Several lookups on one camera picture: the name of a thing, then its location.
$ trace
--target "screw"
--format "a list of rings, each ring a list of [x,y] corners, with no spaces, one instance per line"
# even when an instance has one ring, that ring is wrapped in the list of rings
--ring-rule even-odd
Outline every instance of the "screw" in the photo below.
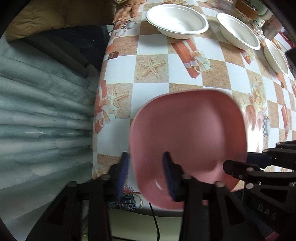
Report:
[[[192,176],[190,176],[189,174],[183,173],[183,174],[182,174],[182,178],[188,180],[188,179],[191,179]]]
[[[71,181],[71,182],[68,183],[68,187],[70,187],[70,188],[74,188],[76,186],[77,186],[77,182],[76,181]]]
[[[102,180],[109,180],[110,179],[110,175],[109,174],[103,174],[102,176],[100,176],[100,178],[102,179]]]
[[[215,183],[215,185],[216,185],[216,187],[218,187],[218,188],[223,188],[223,187],[225,187],[225,183],[224,183],[224,182],[221,182],[221,181],[217,181],[217,182]]]
[[[246,185],[246,189],[252,189],[254,187],[254,184],[253,183],[248,183]]]

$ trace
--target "white bowl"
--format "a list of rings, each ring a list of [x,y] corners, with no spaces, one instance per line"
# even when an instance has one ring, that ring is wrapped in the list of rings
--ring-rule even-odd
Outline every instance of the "white bowl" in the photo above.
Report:
[[[146,13],[147,21],[159,32],[175,39],[188,39],[204,33],[209,28],[207,19],[189,7],[163,4],[150,8]]]
[[[217,19],[220,22],[221,33],[234,46],[244,50],[260,49],[258,38],[242,21],[225,13],[217,14]]]
[[[279,49],[275,46],[275,44],[269,39],[265,39],[265,48],[264,54],[269,62],[270,66],[277,73],[283,73],[286,76],[289,76],[289,67],[283,54],[279,51]]]

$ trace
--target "table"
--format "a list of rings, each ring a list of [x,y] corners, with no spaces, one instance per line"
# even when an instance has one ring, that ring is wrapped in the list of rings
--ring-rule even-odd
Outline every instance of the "table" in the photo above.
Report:
[[[163,1],[147,0],[136,17],[116,23],[111,34],[95,103],[93,178],[128,151],[129,128],[138,110],[152,98],[175,91],[210,88],[232,96],[244,116],[248,151],[296,139],[295,79],[276,74],[263,48],[240,50],[224,38],[216,15],[233,14],[231,2]],[[209,30],[187,40],[158,32],[147,22],[146,11],[171,3],[205,15]],[[287,171],[274,166],[267,170]]]

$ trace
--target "brown jacket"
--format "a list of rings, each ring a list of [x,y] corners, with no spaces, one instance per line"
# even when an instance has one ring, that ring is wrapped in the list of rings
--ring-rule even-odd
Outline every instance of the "brown jacket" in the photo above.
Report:
[[[32,0],[6,29],[11,41],[42,31],[82,25],[112,24],[112,0]]]

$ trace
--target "curtain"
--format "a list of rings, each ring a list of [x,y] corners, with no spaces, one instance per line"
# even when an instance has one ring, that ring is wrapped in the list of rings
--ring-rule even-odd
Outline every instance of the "curtain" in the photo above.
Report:
[[[0,217],[17,240],[69,181],[91,179],[95,93],[60,62],[0,39]]]

